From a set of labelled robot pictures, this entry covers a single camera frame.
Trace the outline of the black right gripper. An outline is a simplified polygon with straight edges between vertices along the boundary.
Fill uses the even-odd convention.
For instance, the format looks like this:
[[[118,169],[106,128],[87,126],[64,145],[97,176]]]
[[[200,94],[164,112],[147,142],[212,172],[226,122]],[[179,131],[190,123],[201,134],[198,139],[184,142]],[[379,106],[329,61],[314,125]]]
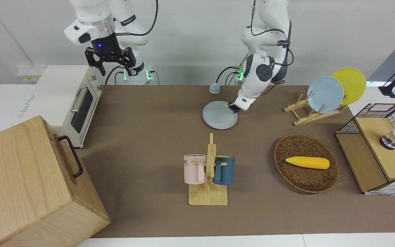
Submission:
[[[116,35],[113,33],[104,38],[91,41],[92,47],[85,51],[88,65],[97,68],[102,76],[106,75],[104,62],[115,62],[124,66],[125,69],[132,69],[136,66],[136,57],[132,48],[122,49]]]

